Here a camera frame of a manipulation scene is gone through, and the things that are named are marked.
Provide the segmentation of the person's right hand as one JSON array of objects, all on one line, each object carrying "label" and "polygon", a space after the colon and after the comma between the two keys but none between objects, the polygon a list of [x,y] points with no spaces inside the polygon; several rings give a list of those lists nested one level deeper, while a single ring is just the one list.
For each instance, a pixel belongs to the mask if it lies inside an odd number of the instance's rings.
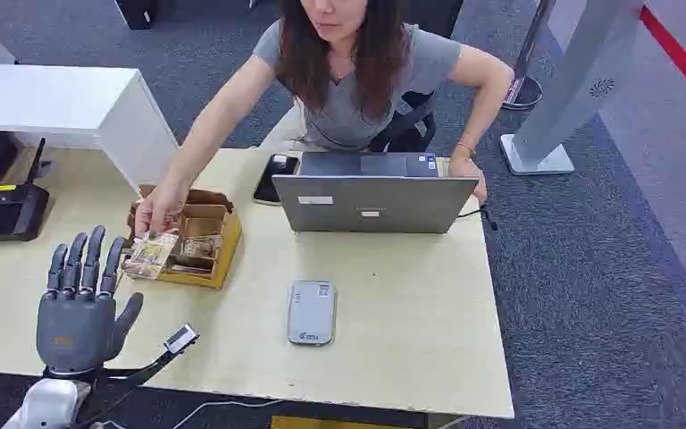
[{"label": "person's right hand", "polygon": [[178,230],[188,192],[188,185],[177,181],[156,185],[136,208],[135,236],[143,238],[149,232],[159,234]]}]

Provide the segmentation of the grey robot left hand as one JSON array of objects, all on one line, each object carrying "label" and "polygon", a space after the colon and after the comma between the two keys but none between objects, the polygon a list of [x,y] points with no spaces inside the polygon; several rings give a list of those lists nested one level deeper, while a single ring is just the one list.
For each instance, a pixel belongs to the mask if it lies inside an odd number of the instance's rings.
[{"label": "grey robot left hand", "polygon": [[44,373],[56,377],[85,374],[115,359],[137,321],[144,295],[133,293],[116,313],[118,268],[124,238],[114,239],[101,265],[105,227],[80,232],[71,245],[54,250],[46,290],[38,305],[36,347]]}]

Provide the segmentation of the person's left hand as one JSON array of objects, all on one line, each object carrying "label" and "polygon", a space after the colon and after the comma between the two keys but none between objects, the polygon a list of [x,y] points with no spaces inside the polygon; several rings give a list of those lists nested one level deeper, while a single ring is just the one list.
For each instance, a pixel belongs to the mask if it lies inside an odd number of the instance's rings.
[{"label": "person's left hand", "polygon": [[475,186],[473,195],[477,198],[480,206],[486,203],[488,197],[487,181],[483,171],[475,164],[471,157],[451,156],[448,164],[448,173],[450,177],[477,179],[478,183]]}]

